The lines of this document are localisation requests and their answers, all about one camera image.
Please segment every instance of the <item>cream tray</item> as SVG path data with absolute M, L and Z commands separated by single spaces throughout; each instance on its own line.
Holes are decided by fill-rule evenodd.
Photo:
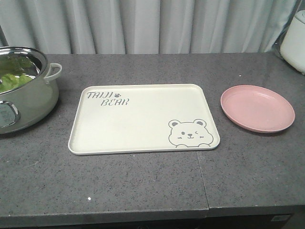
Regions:
M 219 141 L 199 86 L 117 85 L 82 92 L 68 146 L 92 155 L 208 150 Z

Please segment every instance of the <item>bear illustration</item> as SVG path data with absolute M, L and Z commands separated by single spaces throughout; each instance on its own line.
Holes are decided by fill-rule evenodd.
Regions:
M 171 120 L 169 126 L 172 129 L 168 139 L 176 148 L 210 146 L 213 136 L 208 132 L 206 122 L 202 119 L 195 119 L 193 122 L 181 123 L 178 120 Z

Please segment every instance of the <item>white curtain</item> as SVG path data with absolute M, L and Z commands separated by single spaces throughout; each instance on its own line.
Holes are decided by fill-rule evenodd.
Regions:
M 0 46 L 45 53 L 267 52 L 297 0 L 0 0 Z

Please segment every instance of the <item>granite countertop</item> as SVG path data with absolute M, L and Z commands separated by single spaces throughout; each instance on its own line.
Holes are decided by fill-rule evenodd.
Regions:
M 31 227 L 305 209 L 305 77 L 273 53 L 55 55 L 60 98 L 39 123 L 0 135 L 0 227 Z M 68 140 L 83 89 L 193 83 L 220 134 L 209 151 L 76 156 Z M 239 84 L 271 89 L 295 109 L 293 125 L 258 134 L 220 107 Z

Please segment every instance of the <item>tray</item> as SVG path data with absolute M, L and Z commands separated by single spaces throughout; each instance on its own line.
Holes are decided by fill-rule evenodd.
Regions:
M 77 155 L 207 150 L 220 137 L 195 84 L 86 88 L 68 147 Z
M 279 132 L 295 120 L 295 112 L 290 103 L 263 87 L 231 87 L 222 94 L 220 101 L 224 113 L 231 121 L 254 132 Z

